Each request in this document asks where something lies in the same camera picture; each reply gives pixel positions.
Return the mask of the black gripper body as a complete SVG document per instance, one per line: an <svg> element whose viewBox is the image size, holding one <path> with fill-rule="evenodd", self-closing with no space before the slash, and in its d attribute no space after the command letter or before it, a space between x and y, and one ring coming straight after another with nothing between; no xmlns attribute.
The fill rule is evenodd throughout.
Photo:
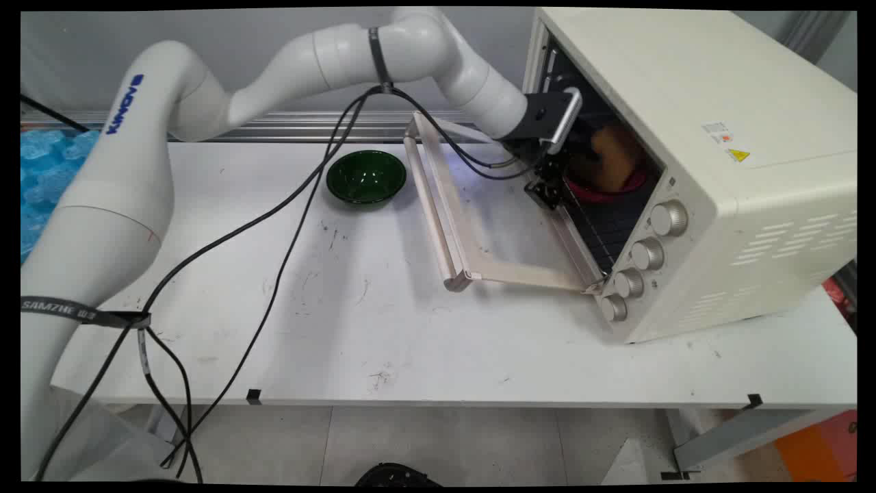
<svg viewBox="0 0 876 493"><path fill-rule="evenodd" d="M509 134L503 136L503 145L522 158L526 167L504 180L522 177L532 169L544 165L548 150L557 143L557 134L564 131L570 104L568 92L526 94L526 110Z"/></svg>

